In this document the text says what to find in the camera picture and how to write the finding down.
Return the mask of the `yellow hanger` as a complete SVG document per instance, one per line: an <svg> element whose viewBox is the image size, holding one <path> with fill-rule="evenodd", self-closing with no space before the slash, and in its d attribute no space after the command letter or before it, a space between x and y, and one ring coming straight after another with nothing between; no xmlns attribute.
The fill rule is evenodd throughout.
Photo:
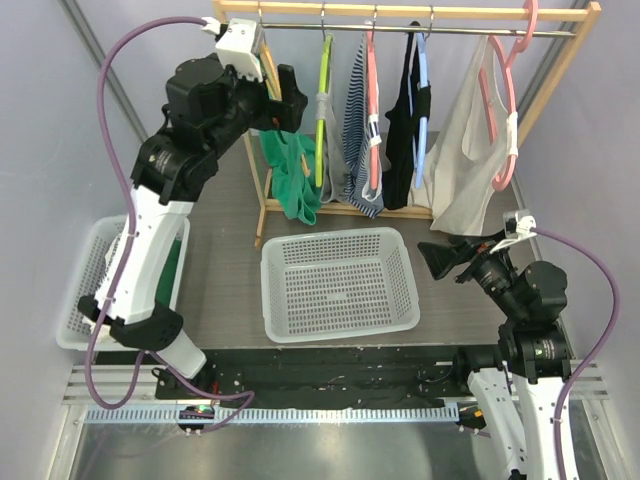
<svg viewBox="0 0 640 480"><path fill-rule="evenodd" d="M272 100L282 101L277 66L273 59L271 49L265 40L259 47L259 60L266 75L266 87L269 98Z"/></svg>

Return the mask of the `green tank top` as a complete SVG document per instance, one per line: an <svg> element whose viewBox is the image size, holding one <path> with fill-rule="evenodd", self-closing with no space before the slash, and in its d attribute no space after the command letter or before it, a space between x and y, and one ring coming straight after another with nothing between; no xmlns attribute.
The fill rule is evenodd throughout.
<svg viewBox="0 0 640 480"><path fill-rule="evenodd" d="M321 207L319 189L315 187L315 143L301 133L260 131L263 155L272 168L272 195L289 220L306 225L316 223Z"/></svg>

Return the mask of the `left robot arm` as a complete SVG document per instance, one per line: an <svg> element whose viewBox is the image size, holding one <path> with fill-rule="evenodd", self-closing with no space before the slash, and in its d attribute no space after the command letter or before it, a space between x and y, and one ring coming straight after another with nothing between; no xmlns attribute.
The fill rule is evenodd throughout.
<svg viewBox="0 0 640 480"><path fill-rule="evenodd" d="M83 296L79 311L95 322L104 314L120 345L156 353L179 373L190 398L205 397L212 373L201 349L186 334L181 315L156 299L156 290L178 230L219 159L248 130L295 132L308 98L292 66L277 68L282 98L267 86L242 79L217 55L182 63L166 83L164 123L140 147L131 173L132 219L99 289Z"/></svg>

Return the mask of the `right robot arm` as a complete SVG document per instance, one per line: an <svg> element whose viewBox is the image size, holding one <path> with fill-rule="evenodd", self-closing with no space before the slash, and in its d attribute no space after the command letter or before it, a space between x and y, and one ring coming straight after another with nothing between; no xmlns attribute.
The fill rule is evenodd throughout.
<svg viewBox="0 0 640 480"><path fill-rule="evenodd" d="M497 233L418 245L434 279L461 267L456 282L475 281L505 316L496 344L458 348L451 380L476 399L500 478L575 479L576 465L562 464L573 461L573 447L554 444L571 438L561 423L568 401L560 395L571 375L570 354L558 325L567 276L546 261L517 270L500 244L505 238Z"/></svg>

